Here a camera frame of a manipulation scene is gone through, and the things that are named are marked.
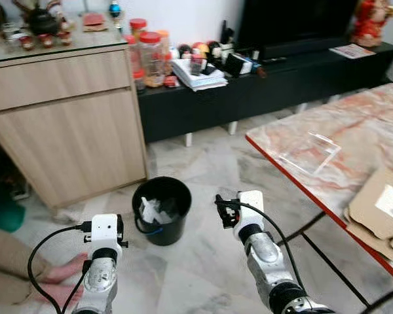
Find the person's bare hand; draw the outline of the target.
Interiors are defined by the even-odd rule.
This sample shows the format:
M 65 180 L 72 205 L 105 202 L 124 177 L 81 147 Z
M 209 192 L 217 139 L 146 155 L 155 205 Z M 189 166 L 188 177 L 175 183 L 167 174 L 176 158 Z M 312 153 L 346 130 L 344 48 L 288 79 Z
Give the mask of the person's bare hand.
M 82 272 L 83 263 L 88 254 L 80 253 L 62 266 L 48 266 L 38 275 L 37 282 L 58 305 L 62 306 L 69 300 L 74 284 L 63 285 L 62 282 Z M 76 304 L 83 295 L 83 288 L 79 288 L 69 300 L 69 305 Z

